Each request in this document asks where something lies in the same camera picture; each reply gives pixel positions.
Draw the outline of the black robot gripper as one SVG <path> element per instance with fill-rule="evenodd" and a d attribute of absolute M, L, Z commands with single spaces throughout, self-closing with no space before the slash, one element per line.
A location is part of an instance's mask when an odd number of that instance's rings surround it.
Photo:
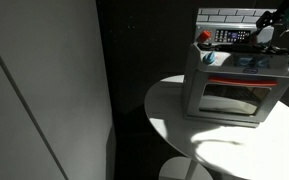
<path fill-rule="evenodd" d="M 256 21 L 256 25 L 251 25 L 249 43 L 269 44 L 274 33 L 274 28 L 271 27 L 272 24 L 274 26 L 284 26 L 286 30 L 289 30 L 289 0 L 282 0 L 281 4 L 274 13 L 265 11 Z"/>

